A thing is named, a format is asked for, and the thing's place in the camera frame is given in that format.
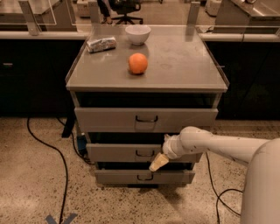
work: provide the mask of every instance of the bottom drawer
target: bottom drawer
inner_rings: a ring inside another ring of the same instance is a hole
[[[194,171],[96,170],[95,176],[99,184],[191,184]]]

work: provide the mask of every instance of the black cabinet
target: black cabinet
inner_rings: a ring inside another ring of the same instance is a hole
[[[280,119],[280,43],[206,42],[229,80],[221,119]]]
[[[84,40],[1,39],[0,116],[67,116],[65,78]]]

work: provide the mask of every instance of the white bowl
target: white bowl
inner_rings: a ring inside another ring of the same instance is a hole
[[[125,28],[125,32],[133,45],[142,45],[150,35],[151,28],[148,25],[133,24]]]

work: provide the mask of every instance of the person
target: person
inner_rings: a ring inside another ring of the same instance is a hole
[[[112,25],[113,20],[111,18],[111,7],[109,0],[97,0],[97,4],[100,9],[100,13],[103,15],[102,25]]]

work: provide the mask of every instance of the drawer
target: drawer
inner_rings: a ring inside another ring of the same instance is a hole
[[[161,151],[160,144],[88,143],[87,153],[91,162],[152,162]],[[198,163],[200,154],[184,155],[171,163]]]
[[[142,171],[142,170],[96,170],[96,181],[100,184],[191,184],[194,171]]]
[[[76,108],[82,132],[178,133],[186,126],[211,126],[216,108]]]

